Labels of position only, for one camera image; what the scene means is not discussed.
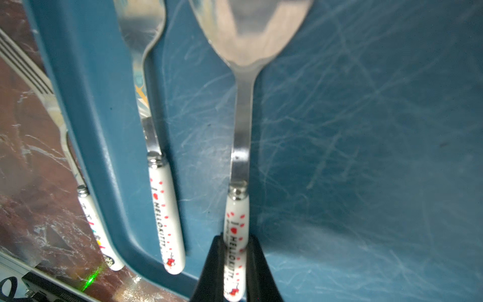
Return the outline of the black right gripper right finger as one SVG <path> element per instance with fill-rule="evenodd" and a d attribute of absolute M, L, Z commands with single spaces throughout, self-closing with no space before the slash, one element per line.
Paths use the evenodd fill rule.
<path fill-rule="evenodd" d="M 260 242 L 250 234 L 247 245 L 247 301 L 283 302 Z"/>

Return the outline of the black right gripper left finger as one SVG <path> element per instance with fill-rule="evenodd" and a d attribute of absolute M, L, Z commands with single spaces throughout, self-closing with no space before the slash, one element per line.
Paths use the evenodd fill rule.
<path fill-rule="evenodd" d="M 214 237 L 205 265 L 189 302 L 223 302 L 225 243 L 221 235 Z"/>

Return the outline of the Hello Kitty handle spoon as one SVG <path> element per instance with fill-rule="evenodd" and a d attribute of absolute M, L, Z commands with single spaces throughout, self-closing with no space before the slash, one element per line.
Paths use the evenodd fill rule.
<path fill-rule="evenodd" d="M 240 301 L 246 292 L 249 243 L 250 147 L 254 84 L 260 71 L 286 47 L 312 1 L 191 1 L 205 37 L 235 76 L 236 102 L 230 180 L 223 240 L 223 297 Z"/>

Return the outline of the Hello Kitty handle fork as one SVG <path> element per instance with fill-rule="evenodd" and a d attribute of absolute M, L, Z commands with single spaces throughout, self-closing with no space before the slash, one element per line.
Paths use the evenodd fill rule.
<path fill-rule="evenodd" d="M 147 165 L 158 242 L 165 270 L 181 274 L 186 265 L 181 220 L 171 166 L 162 150 L 148 99 L 145 59 L 160 39 L 166 24 L 163 1 L 115 1 L 119 30 L 132 57 L 138 114 L 147 148 Z"/>

